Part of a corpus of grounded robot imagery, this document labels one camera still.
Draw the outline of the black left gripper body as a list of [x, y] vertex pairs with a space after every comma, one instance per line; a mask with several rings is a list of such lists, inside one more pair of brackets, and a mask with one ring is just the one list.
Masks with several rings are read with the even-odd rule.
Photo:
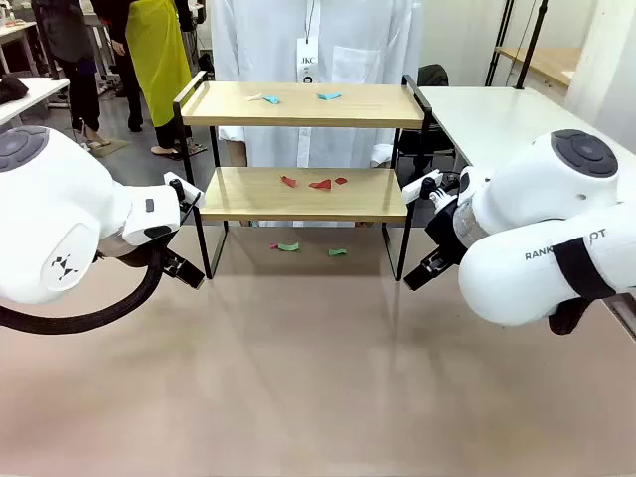
[[170, 277], [180, 277], [182, 268], [186, 260], [170, 248], [164, 248], [162, 251], [163, 273]]

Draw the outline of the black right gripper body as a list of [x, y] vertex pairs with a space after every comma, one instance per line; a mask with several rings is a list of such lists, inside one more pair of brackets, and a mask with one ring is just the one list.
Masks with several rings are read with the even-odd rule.
[[435, 213], [430, 221], [430, 238], [439, 246], [456, 249], [460, 253], [460, 260], [467, 251], [467, 247], [460, 241], [454, 229], [453, 217], [457, 210], [457, 200], [450, 203]]

